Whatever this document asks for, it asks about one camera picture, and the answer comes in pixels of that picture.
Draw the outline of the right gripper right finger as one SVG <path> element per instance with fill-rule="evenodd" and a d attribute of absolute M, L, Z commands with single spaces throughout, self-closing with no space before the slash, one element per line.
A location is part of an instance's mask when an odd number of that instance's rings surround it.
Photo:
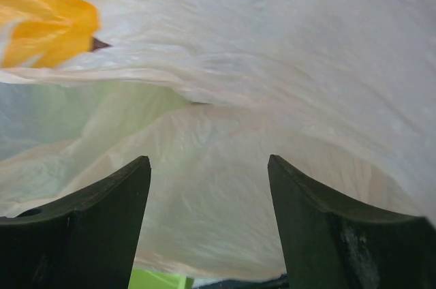
<path fill-rule="evenodd" d="M 268 161 L 291 288 L 434 288 L 435 228 L 308 177 L 278 155 Z"/>

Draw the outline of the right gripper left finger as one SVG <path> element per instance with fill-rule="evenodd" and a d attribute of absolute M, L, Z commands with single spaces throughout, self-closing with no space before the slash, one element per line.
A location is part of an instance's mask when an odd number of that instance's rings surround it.
<path fill-rule="evenodd" d="M 110 176 L 1 218 L 2 288 L 127 288 L 149 187 L 141 156 Z"/>

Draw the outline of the translucent orange plastic bag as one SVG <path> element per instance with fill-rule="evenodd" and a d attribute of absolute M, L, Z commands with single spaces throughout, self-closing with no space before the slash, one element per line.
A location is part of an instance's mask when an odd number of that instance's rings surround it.
<path fill-rule="evenodd" d="M 435 220 L 435 0 L 83 0 L 106 48 L 1 68 L 1 214 L 151 161 L 136 266 L 285 263 L 271 155 Z M 1 0 L 1 6 L 12 0 Z"/>

